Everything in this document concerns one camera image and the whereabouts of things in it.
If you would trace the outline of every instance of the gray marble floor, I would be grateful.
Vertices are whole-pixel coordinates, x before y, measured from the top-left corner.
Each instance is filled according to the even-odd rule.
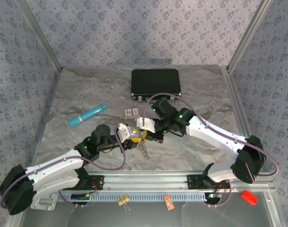
[[[44,136],[36,157],[36,164],[62,155],[80,143],[99,124],[113,130],[121,122],[135,126],[135,121],[124,119],[124,109],[145,103],[133,101],[130,96],[132,69],[63,70],[53,100]],[[208,121],[233,133],[238,133],[235,117],[227,96],[227,89],[216,68],[179,68],[182,98]],[[180,101],[171,101],[178,110]],[[68,120],[95,106],[108,108],[76,127]],[[156,117],[149,109],[148,117]],[[208,143],[190,136],[179,138],[166,134],[163,144],[146,142],[149,159],[142,148],[126,151],[123,170],[203,170],[208,163],[228,161],[229,157]],[[118,167],[122,154],[117,148],[109,154],[100,154],[96,163],[104,167]],[[94,166],[88,170],[97,171]]]

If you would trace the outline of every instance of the glass panel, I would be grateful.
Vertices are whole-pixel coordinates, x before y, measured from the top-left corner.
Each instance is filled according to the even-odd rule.
[[[255,206],[233,193],[227,205],[208,208],[201,202],[175,202],[168,211],[165,202],[129,202],[130,211],[117,203],[97,202],[74,208],[63,202],[54,211],[27,210],[20,227],[246,227],[273,226],[262,192],[254,193]]]

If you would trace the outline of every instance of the blue highlighter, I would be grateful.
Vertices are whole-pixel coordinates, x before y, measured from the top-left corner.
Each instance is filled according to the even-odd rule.
[[[82,115],[80,116],[77,116],[77,117],[74,117],[72,119],[69,120],[69,125],[71,127],[74,127],[78,124],[80,124],[82,121],[86,120],[87,118],[97,114],[98,112],[101,112],[102,110],[104,110],[105,108],[107,107],[107,104],[104,104],[104,105],[100,105],[92,110],[89,110],[88,112],[86,113],[83,113]]]

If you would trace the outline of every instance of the wall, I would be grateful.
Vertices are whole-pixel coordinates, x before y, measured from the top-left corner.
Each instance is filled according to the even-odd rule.
[[[227,65],[260,0],[27,0],[64,68]]]
[[[0,184],[30,164],[57,77],[15,2],[0,1]],[[7,215],[0,207],[0,227]]]
[[[279,162],[274,182],[288,221],[288,0],[273,0],[233,76],[252,134]]]

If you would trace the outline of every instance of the red object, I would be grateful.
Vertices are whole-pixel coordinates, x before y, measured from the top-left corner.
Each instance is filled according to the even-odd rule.
[[[242,197],[251,205],[255,205],[258,202],[258,198],[247,190],[242,193]]]

